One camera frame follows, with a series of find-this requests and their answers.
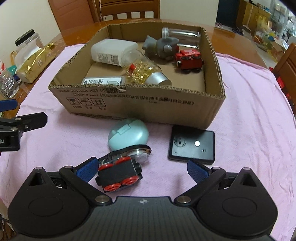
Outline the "bottle of yellow capsules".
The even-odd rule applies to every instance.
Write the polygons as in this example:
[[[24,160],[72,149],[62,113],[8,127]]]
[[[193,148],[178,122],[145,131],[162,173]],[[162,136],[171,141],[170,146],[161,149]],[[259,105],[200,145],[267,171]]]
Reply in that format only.
[[[161,68],[141,51],[135,49],[126,52],[121,66],[131,82],[146,85],[171,85],[171,81]]]

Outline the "black toy train car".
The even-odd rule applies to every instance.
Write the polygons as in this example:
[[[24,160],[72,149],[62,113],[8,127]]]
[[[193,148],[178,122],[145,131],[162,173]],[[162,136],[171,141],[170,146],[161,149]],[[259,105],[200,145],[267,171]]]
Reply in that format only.
[[[132,186],[142,179],[142,166],[131,157],[123,157],[99,167],[96,184],[105,193]]]

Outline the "clear water bottle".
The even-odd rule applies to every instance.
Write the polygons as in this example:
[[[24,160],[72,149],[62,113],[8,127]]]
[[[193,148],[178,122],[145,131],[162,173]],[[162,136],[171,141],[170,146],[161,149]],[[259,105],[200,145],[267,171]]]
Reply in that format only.
[[[7,98],[13,98],[19,90],[19,85],[10,71],[5,67],[1,61],[1,92]]]

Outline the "grey cat figurine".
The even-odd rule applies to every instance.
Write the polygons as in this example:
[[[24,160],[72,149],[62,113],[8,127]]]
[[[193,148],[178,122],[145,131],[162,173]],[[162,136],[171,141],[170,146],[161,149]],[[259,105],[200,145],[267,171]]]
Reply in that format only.
[[[148,57],[158,56],[161,59],[172,60],[175,57],[175,54],[180,51],[178,43],[179,39],[175,37],[165,37],[156,40],[147,35],[142,49]]]

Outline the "pink cloth mat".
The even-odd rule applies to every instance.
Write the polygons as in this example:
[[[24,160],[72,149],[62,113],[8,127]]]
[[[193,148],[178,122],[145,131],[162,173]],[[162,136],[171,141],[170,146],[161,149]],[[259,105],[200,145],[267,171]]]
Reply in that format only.
[[[54,75],[80,45],[66,47],[29,96],[19,115],[44,112],[44,128],[26,132],[17,152],[1,154],[1,201],[9,205],[35,167],[58,171],[109,152],[108,134],[115,120],[70,114],[48,89]],[[215,133],[215,166],[228,172],[251,168],[278,209],[275,240],[290,240],[295,229],[295,118],[274,75],[267,69],[218,54],[226,98],[209,126]],[[184,162],[168,159],[171,126],[148,123],[152,155],[134,186],[117,196],[175,198],[195,185]]]

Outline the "gold tissue pack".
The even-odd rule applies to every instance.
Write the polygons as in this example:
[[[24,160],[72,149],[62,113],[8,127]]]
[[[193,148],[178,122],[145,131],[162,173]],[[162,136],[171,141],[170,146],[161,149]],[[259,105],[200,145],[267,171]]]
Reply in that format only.
[[[32,54],[22,66],[17,67],[16,75],[24,83],[33,83],[45,68],[54,60],[52,50],[55,44],[50,42],[41,50]]]

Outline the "wooden chair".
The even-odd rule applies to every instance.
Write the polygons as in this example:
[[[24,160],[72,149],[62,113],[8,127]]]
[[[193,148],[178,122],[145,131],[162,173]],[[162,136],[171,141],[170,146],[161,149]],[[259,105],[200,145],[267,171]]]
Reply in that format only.
[[[126,14],[127,19],[132,19],[132,13],[139,12],[139,18],[145,19],[146,12],[153,12],[153,17],[160,17],[160,1],[88,1],[94,22],[103,22],[104,17],[112,16],[113,20],[118,20],[119,14]]]
[[[287,51],[280,58],[272,73],[276,79],[280,78],[283,82],[283,91],[285,95],[290,96],[290,102],[293,103],[292,110],[295,114],[295,43],[291,43]]]

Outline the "brown cardboard box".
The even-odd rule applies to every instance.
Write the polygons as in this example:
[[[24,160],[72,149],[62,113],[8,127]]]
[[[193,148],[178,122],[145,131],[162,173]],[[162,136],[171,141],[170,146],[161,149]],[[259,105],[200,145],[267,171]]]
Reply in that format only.
[[[121,76],[124,69],[96,63],[91,47],[104,39],[143,43],[146,36],[161,37],[164,27],[197,31],[204,65],[199,73],[185,74],[174,63],[157,60],[171,85],[126,83],[121,86],[84,85],[85,77]],[[155,123],[206,129],[225,100],[220,66],[205,28],[163,21],[106,24],[68,62],[49,84],[49,90],[70,113],[103,118],[138,118]]]

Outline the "red toy train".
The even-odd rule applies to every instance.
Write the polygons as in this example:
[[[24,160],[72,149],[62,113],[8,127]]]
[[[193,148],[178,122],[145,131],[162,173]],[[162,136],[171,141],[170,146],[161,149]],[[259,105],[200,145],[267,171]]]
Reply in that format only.
[[[184,73],[199,73],[204,65],[202,55],[197,49],[180,50],[175,54],[177,68]]]

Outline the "black lid clear jar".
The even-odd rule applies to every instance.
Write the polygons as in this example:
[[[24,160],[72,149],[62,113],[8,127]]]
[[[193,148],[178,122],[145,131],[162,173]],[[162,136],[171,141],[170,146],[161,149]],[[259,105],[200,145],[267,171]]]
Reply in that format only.
[[[34,29],[30,29],[15,40],[16,52],[20,52],[21,49],[23,49],[32,41],[35,41],[39,48],[44,47],[39,34],[36,33]]]

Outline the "wooden chair right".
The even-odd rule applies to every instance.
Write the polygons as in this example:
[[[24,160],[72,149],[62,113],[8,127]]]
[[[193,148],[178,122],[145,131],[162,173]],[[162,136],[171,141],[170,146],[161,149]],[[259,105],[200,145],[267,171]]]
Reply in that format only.
[[[283,91],[285,95],[290,96],[290,102],[293,103],[292,110],[295,114],[295,43],[291,43],[287,51],[280,58],[272,73],[276,79],[280,78],[283,82]]]

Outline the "brown wooden door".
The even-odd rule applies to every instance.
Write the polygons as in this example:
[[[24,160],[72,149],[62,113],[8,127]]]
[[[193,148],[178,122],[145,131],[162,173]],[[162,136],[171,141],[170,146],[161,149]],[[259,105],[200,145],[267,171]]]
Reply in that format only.
[[[93,23],[87,0],[48,0],[61,32]]]

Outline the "wooden cabinet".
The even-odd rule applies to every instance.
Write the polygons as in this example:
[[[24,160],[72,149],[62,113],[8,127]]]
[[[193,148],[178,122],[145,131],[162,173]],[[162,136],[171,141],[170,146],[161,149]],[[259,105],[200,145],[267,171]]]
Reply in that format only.
[[[271,13],[265,9],[259,8],[249,1],[240,0],[236,19],[236,26],[242,27],[246,25],[248,28],[255,28],[257,19],[261,16],[267,23],[271,17]]]

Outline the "teal round case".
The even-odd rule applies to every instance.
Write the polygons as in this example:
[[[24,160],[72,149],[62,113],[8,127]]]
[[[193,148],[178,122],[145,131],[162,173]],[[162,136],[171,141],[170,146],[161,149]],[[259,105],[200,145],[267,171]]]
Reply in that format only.
[[[135,118],[119,121],[108,135],[108,145],[112,151],[117,151],[133,145],[146,145],[149,131],[145,123]]]

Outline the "clear labelled case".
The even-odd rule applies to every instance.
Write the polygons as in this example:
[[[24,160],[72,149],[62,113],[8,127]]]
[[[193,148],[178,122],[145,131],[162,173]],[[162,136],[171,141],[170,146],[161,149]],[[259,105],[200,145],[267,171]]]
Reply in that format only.
[[[125,83],[124,76],[105,76],[105,77],[87,77],[84,78],[81,82],[82,85],[91,85],[91,84],[99,84],[99,85],[122,85]]]

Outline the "white plastic box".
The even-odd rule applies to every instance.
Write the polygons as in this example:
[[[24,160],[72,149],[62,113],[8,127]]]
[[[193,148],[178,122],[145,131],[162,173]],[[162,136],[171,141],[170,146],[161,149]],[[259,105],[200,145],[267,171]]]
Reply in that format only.
[[[92,60],[98,63],[122,66],[123,56],[138,48],[138,43],[119,39],[104,39],[91,47]]]

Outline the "black device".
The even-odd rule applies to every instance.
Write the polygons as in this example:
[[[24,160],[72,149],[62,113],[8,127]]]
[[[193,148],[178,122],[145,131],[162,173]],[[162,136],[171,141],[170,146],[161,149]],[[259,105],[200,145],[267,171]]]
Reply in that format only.
[[[174,161],[197,161],[211,165],[215,161],[215,133],[189,126],[171,129],[168,158]]]

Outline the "wooden chair far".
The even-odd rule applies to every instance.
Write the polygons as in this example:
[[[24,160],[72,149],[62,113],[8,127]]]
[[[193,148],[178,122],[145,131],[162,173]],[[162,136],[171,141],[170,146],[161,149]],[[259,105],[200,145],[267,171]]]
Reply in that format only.
[[[126,14],[127,19],[132,19],[132,13],[139,12],[139,18],[145,19],[146,12],[153,12],[153,17],[160,17],[160,1],[88,1],[94,22],[103,22],[104,17],[112,16],[113,20],[118,20],[119,14]]]

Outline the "clear plastic jar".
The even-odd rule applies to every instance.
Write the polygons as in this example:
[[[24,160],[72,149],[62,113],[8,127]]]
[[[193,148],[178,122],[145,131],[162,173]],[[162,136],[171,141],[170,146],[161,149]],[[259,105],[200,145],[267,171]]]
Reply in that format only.
[[[199,49],[201,34],[197,31],[162,28],[162,38],[173,37],[179,40],[179,45]]]

